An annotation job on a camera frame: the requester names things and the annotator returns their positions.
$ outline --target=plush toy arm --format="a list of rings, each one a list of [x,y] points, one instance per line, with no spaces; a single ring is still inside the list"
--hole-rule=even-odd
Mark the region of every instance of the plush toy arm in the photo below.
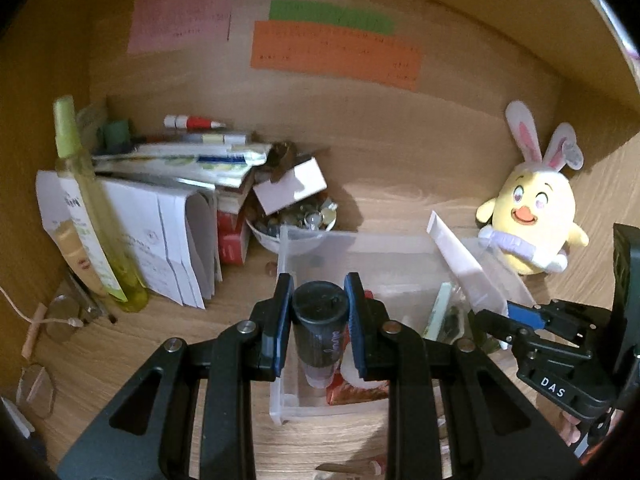
[[[494,207],[495,198],[487,200],[476,211],[476,219],[478,219],[479,222],[486,224],[489,221],[489,218],[491,218],[491,215],[494,214]]]
[[[585,233],[582,228],[574,222],[571,228],[569,229],[569,237],[567,238],[567,242],[569,245],[578,245],[581,247],[586,247],[589,243],[589,237],[587,233]]]

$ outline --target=white cable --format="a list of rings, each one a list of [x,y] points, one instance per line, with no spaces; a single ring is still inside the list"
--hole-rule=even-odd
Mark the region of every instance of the white cable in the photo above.
[[[15,306],[14,301],[9,297],[9,295],[5,292],[4,288],[2,288],[2,286],[0,286],[0,292],[2,292],[2,295],[6,298],[6,300],[9,302],[9,304],[13,307],[13,309],[15,310],[15,313],[18,316],[20,316],[23,320],[28,321],[31,324],[36,323],[36,321],[31,319],[30,317],[25,316],[18,309],[18,307]],[[71,326],[75,326],[76,328],[84,326],[84,323],[78,317],[70,317],[69,319],[58,319],[58,318],[52,317],[52,318],[49,318],[49,319],[43,319],[39,323],[65,323],[65,324],[68,324],[68,325],[71,325]]]

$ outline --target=green sticky note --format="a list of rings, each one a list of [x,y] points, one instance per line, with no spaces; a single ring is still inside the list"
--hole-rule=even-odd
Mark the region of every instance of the green sticky note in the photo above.
[[[315,22],[340,27],[359,28],[391,36],[394,22],[373,10],[353,9],[323,2],[307,0],[272,0],[270,20],[289,22]]]

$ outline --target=bunny ear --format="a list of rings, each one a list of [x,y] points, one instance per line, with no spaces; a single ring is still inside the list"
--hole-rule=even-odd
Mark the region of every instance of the bunny ear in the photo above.
[[[572,170],[579,170],[584,157],[575,137],[575,130],[569,123],[559,124],[554,131],[542,163],[556,171],[568,164]]]
[[[513,138],[526,162],[542,162],[536,125],[533,116],[522,101],[512,101],[504,112]]]

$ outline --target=plush toy eye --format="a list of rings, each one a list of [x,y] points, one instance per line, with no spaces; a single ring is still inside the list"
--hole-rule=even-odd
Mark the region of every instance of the plush toy eye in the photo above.
[[[537,209],[544,209],[545,205],[548,204],[549,202],[549,197],[546,195],[546,193],[538,193],[536,195],[536,208]]]
[[[520,200],[522,200],[523,195],[524,195],[524,188],[522,186],[516,187],[516,189],[513,190],[513,201],[515,203],[518,203]]]

